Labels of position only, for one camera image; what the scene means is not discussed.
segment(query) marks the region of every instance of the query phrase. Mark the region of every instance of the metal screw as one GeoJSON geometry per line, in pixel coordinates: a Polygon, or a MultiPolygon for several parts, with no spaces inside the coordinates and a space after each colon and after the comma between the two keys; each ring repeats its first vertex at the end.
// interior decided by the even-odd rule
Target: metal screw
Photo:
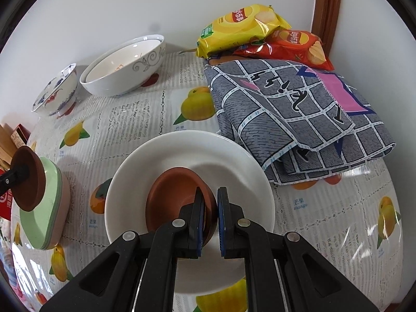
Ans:
{"type": "Polygon", "coordinates": [[[174,226],[174,227],[177,227],[177,228],[181,228],[181,227],[183,227],[184,225],[185,225],[185,221],[183,220],[183,219],[180,219],[180,218],[178,218],[178,219],[175,219],[173,222],[172,222],[172,225],[174,226]]]}
{"type": "Polygon", "coordinates": [[[291,242],[298,242],[300,241],[300,236],[296,232],[289,232],[288,240],[290,240],[291,242]]]}
{"type": "Polygon", "coordinates": [[[251,222],[247,218],[241,218],[237,222],[242,228],[250,226],[251,222]]]}
{"type": "Polygon", "coordinates": [[[136,234],[133,231],[126,231],[123,233],[123,239],[127,242],[133,240],[134,238],[136,238],[136,234]]]}

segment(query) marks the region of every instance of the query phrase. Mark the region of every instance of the wall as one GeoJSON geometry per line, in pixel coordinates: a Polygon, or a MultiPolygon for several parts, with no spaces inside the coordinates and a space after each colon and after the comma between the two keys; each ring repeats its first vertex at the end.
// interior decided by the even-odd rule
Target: wall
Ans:
{"type": "Polygon", "coordinates": [[[401,301],[416,279],[416,41],[386,0],[342,0],[330,59],[397,142],[385,161],[403,224],[401,301]]]}
{"type": "Polygon", "coordinates": [[[0,123],[32,129],[31,105],[66,65],[88,65],[124,41],[165,35],[168,51],[194,48],[213,19],[254,3],[273,5],[296,29],[310,29],[315,0],[38,0],[0,53],[0,123]]]}

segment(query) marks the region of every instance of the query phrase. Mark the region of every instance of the green label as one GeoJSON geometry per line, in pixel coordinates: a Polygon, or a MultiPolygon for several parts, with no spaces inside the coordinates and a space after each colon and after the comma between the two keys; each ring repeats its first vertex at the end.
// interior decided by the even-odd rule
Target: green label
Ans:
{"type": "Polygon", "coordinates": [[[214,32],[212,31],[212,24],[210,24],[208,27],[206,27],[202,31],[201,38],[207,38],[207,37],[211,36],[212,34],[214,34],[214,32]]]}

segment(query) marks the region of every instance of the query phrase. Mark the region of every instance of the checkered cloth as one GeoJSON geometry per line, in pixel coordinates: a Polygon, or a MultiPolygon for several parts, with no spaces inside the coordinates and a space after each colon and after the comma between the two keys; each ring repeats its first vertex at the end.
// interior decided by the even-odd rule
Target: checkered cloth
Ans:
{"type": "Polygon", "coordinates": [[[271,182],[334,175],[386,155],[395,143],[344,79],[281,60],[205,69],[221,134],[246,148],[271,182]]]}

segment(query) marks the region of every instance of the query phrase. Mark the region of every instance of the brown round lid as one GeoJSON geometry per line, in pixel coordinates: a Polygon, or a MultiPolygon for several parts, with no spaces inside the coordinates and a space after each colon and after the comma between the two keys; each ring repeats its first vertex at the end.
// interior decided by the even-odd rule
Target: brown round lid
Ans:
{"type": "Polygon", "coordinates": [[[39,157],[28,146],[21,146],[15,152],[10,169],[19,165],[29,168],[28,179],[13,186],[12,194],[16,204],[24,211],[32,211],[45,193],[46,177],[39,157]]]}
{"type": "Polygon", "coordinates": [[[197,187],[201,189],[205,201],[203,245],[208,243],[217,227],[217,202],[207,184],[186,167],[169,169],[153,183],[146,202],[147,229],[156,231],[164,223],[178,218],[180,208],[193,203],[197,187]]]}

